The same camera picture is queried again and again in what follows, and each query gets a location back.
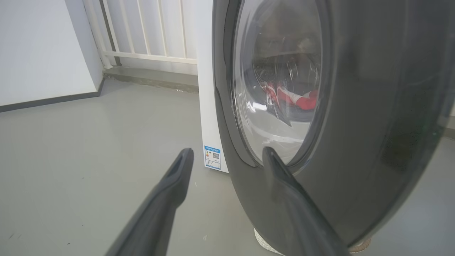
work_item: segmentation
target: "white wall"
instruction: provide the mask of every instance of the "white wall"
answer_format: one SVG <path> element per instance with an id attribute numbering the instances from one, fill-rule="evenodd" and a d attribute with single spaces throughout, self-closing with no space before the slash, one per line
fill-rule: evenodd
<path id="1" fill-rule="evenodd" d="M 98 23 L 101 26 L 104 44 L 107 51 L 111 51 L 111 44 L 107 35 L 104 19 L 101 12 L 99 0 L 89 0 L 95 6 Z M 187 57 L 196 58 L 196 38 L 194 30 L 194 18 L 197 15 L 195 4 L 198 0 L 183 0 L 183 13 L 185 23 L 185 37 L 187 42 Z M 111 13 L 114 32 L 120 51 L 130 52 L 125 25 L 121 15 L 119 0 L 107 0 Z M 134 50 L 136 53 L 146 54 L 145 40 L 142 33 L 139 8 L 136 0 L 124 0 L 128 25 L 131 31 Z M 164 28 L 167 40 L 167 52 L 169 56 L 184 57 L 183 36 L 180 20 L 179 0 L 162 0 L 162 11 Z M 144 13 L 144 24 L 148 35 L 151 54 L 164 55 L 164 47 L 161 37 L 160 20 L 158 16 L 157 0 L 143 0 L 142 9 Z M 113 57 L 109 57 L 111 65 L 115 65 Z M 193 64 L 172 63 L 166 61 L 150 61 L 134 58 L 120 58 L 122 66 L 148 68 L 168 72 L 197 75 L 197 66 Z"/>
<path id="2" fill-rule="evenodd" d="M 0 106 L 96 91 L 65 0 L 0 1 Z"/>
<path id="3" fill-rule="evenodd" d="M 98 89 L 103 79 L 103 63 L 93 38 L 84 2 L 83 0 L 65 0 L 65 2 L 91 79 Z"/>

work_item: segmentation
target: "washing machine door glass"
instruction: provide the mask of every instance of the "washing machine door glass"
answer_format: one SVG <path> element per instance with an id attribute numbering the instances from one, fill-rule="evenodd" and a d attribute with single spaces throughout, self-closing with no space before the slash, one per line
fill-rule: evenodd
<path id="1" fill-rule="evenodd" d="M 233 55 L 238 127 L 254 159 L 274 148 L 284 163 L 298 152 L 318 104 L 321 36 L 313 0 L 249 0 Z"/>

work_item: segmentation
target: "gray baseboard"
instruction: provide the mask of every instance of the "gray baseboard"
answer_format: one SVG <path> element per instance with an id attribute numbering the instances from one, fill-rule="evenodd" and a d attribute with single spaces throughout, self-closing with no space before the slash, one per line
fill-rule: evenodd
<path id="1" fill-rule="evenodd" d="M 66 102 L 66 101 L 99 97 L 101 95 L 101 90 L 103 89 L 103 85 L 104 85 L 104 78 L 103 78 L 103 80 L 101 80 L 101 83 L 100 83 L 100 86 L 98 87 L 97 92 L 87 92 L 87 93 L 81 93 L 81 94 L 66 95 L 66 96 L 60 96 L 60 97 L 49 98 L 49 99 L 42 99 L 42 100 L 35 100 L 35 101 L 28 101 L 28 102 L 4 105 L 4 106 L 0 106 L 0 113 L 6 112 L 6 111 L 11 111 L 11 110 L 16 110 L 16 109 L 21 109 L 21 108 L 32 108 L 32 107 L 49 105 L 49 104 L 54 104 L 54 103 Z"/>
<path id="2" fill-rule="evenodd" d="M 154 87 L 199 93 L 197 76 L 131 67 L 113 67 L 104 71 L 104 77 L 121 82 L 132 82 Z"/>

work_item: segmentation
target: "washing machine door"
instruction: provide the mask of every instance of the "washing machine door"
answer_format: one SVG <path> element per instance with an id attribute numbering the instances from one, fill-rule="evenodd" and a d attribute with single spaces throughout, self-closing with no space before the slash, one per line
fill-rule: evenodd
<path id="1" fill-rule="evenodd" d="M 455 6 L 445 0 L 215 0 L 218 125 L 261 237 L 292 255 L 268 193 L 272 147 L 346 246 L 402 204 L 453 97 Z"/>

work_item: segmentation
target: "front-loading washing machine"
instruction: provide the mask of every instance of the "front-loading washing machine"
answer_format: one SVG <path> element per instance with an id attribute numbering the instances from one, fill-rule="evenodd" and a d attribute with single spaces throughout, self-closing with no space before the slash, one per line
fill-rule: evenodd
<path id="1" fill-rule="evenodd" d="M 343 243 L 369 238 L 423 173 L 454 98 L 455 3 L 200 0 L 204 163 L 258 234 L 292 255 L 268 191 L 273 148 Z"/>

